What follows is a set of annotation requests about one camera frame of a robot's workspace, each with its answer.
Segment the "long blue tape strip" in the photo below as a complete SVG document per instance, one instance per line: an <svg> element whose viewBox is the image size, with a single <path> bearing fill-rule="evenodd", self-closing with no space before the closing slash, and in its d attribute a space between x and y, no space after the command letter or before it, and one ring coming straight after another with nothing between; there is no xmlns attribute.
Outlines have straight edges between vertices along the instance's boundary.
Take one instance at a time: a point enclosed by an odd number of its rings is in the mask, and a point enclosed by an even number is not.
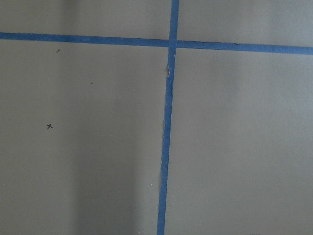
<svg viewBox="0 0 313 235"><path fill-rule="evenodd" d="M56 35L56 34L36 34L36 33L1 32L0 38L3 40L47 41L47 42L125 45L125 46L143 46L143 47L169 47L169 45L171 44L169 40L162 39ZM190 48L190 49L248 51L248 52L285 53L285 54L303 54L303 55L313 54L312 47L199 42L182 40L178 40L173 44L176 45L177 48Z"/></svg>

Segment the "crossing blue tape strip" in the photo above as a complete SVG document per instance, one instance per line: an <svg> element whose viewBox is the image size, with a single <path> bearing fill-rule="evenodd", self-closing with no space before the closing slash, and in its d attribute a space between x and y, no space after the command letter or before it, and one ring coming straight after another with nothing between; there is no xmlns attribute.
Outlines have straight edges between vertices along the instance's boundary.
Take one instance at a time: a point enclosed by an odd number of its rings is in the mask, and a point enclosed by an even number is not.
<svg viewBox="0 0 313 235"><path fill-rule="evenodd" d="M173 0L171 2L170 32L168 44L168 63L167 63L168 77L166 79L165 103L164 103L160 189L159 189L157 231L156 231L157 235L165 234L168 165L171 140L173 84L175 76L178 21L179 21L179 1Z"/></svg>

